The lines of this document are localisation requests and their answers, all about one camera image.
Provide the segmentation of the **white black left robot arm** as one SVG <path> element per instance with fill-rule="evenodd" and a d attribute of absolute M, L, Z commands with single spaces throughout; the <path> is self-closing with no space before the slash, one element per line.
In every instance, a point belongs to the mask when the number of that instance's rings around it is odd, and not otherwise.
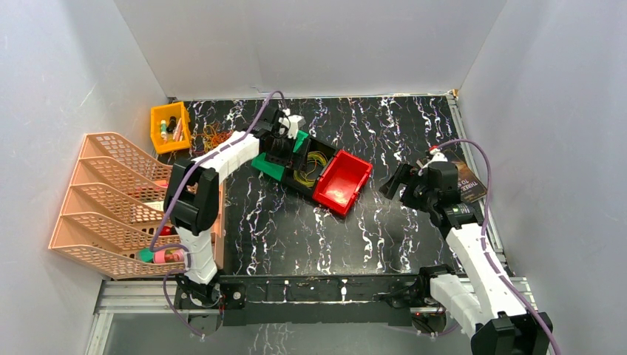
<path fill-rule="evenodd" d="M 200 306 L 211 308 L 221 296 L 219 285 L 212 282 L 218 267 L 211 241 L 211 227 L 220 209 L 221 183 L 274 142 L 285 142 L 287 153 L 292 153 L 303 124 L 304 118 L 288 109 L 262 109 L 247 130 L 233 132 L 203 156 L 182 159 L 172 166 L 163 221 L 174 226 L 180 242 L 167 247 L 183 250 L 183 274 L 196 283 L 192 298 Z"/>

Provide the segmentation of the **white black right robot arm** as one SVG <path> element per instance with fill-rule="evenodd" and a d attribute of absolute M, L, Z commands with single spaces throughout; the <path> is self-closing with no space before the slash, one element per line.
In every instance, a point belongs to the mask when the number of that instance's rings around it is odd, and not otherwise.
<path fill-rule="evenodd" d="M 381 188 L 401 204 L 427 213 L 453 250 L 473 287 L 469 291 L 448 266 L 423 267 L 416 295 L 426 306 L 442 305 L 469 337 L 473 354 L 548 354 L 552 323 L 513 285 L 482 233 L 483 216 L 463 201 L 454 163 L 403 163 Z"/>

